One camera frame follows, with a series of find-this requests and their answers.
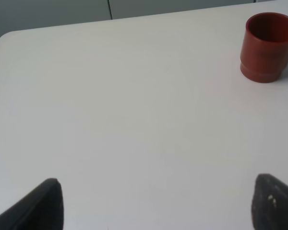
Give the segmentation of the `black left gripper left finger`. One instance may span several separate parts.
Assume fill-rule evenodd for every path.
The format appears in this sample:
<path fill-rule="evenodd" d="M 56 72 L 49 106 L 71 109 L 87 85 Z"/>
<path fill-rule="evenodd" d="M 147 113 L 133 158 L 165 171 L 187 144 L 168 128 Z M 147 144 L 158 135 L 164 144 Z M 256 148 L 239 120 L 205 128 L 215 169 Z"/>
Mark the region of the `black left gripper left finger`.
<path fill-rule="evenodd" d="M 0 230 L 62 230 L 63 195 L 56 178 L 48 178 L 0 214 Z"/>

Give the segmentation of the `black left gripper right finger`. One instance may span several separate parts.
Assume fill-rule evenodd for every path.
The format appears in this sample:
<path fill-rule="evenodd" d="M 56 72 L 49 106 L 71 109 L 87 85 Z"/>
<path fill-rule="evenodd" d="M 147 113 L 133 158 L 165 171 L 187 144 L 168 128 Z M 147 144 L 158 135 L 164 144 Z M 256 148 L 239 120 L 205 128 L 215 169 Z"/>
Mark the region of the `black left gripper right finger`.
<path fill-rule="evenodd" d="M 251 215 L 256 230 L 288 230 L 288 185 L 271 174 L 259 174 Z"/>

